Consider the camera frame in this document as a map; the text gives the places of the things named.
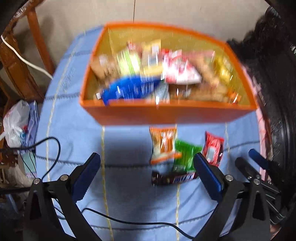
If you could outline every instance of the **yellow stitching line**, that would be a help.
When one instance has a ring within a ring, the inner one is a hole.
[[[50,125],[51,125],[51,123],[52,123],[52,116],[54,115],[55,103],[56,103],[56,101],[57,101],[57,95],[58,95],[58,92],[59,92],[59,90],[60,90],[60,88],[61,88],[61,86],[62,86],[62,80],[63,80],[64,77],[65,77],[65,74],[66,74],[67,69],[68,69],[68,67],[69,67],[69,65],[70,65],[70,62],[71,62],[71,60],[72,60],[72,57],[73,57],[73,55],[74,55],[74,53],[75,53],[75,50],[76,50],[77,46],[80,44],[80,42],[81,42],[81,39],[78,41],[78,43],[76,44],[76,46],[75,46],[74,49],[72,50],[72,53],[71,53],[71,55],[70,55],[70,57],[69,57],[69,59],[68,59],[68,62],[67,62],[67,64],[66,64],[65,68],[64,68],[64,72],[63,72],[63,74],[62,74],[62,76],[61,76],[61,78],[60,78],[60,80],[59,80],[59,83],[58,83],[58,86],[57,86],[57,90],[56,90],[56,93],[55,93],[55,95],[54,95],[54,100],[53,100],[53,102],[52,102],[52,109],[51,109],[51,111],[50,111],[49,121],[48,121],[48,124],[47,124],[46,137],[49,137]],[[49,170],[49,159],[48,159],[49,157],[48,157],[48,155],[49,155],[49,145],[48,145],[48,141],[46,141],[46,170],[47,170],[47,171]],[[50,181],[49,173],[47,174],[47,181],[48,181],[48,182]]]
[[[177,208],[176,208],[176,226],[179,225],[179,206],[180,206],[180,184],[177,187]],[[180,240],[179,231],[176,230],[177,241]]]
[[[105,182],[105,143],[104,143],[104,138],[105,138],[105,127],[102,126],[102,132],[101,132],[101,173],[102,173],[102,184],[103,184],[103,194],[104,194],[106,215],[109,216],[108,204],[107,204],[107,193],[106,193],[106,182]],[[110,219],[107,218],[107,222],[108,222],[111,240],[114,241]]]
[[[227,171],[229,171],[229,160],[230,160],[230,146],[229,146],[229,135],[227,132],[227,122],[225,122],[225,137],[226,137],[226,148],[227,148],[227,156],[228,156],[228,161],[227,161]]]

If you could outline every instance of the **blue gripper pad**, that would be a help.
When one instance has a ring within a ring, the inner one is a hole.
[[[215,175],[209,163],[200,152],[195,154],[193,165],[211,199],[220,202],[224,187],[223,180]]]
[[[255,149],[249,150],[249,157],[252,158],[264,170],[268,170],[268,161]]]
[[[74,202],[83,199],[100,166],[100,155],[94,152],[83,165],[77,166],[70,174]]]

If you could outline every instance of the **beige floor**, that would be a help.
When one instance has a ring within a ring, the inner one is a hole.
[[[77,34],[108,21],[162,22],[191,28],[221,40],[241,40],[254,28],[267,7],[264,0],[45,0],[37,8],[37,15],[57,66]],[[18,22],[15,35],[23,56],[44,67],[26,18]],[[50,82],[48,77],[30,71],[45,91]],[[0,76],[10,84],[3,70]]]

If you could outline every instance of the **green snack package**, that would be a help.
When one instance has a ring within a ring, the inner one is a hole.
[[[196,153],[202,151],[202,146],[195,146],[177,139],[175,141],[175,150],[181,152],[182,157],[174,160],[173,172],[195,172],[193,157]]]

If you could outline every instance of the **white plastic bag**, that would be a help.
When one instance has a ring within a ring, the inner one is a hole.
[[[20,100],[15,104],[3,118],[4,132],[0,135],[0,140],[4,137],[9,147],[20,147],[25,139],[30,107],[26,101]]]

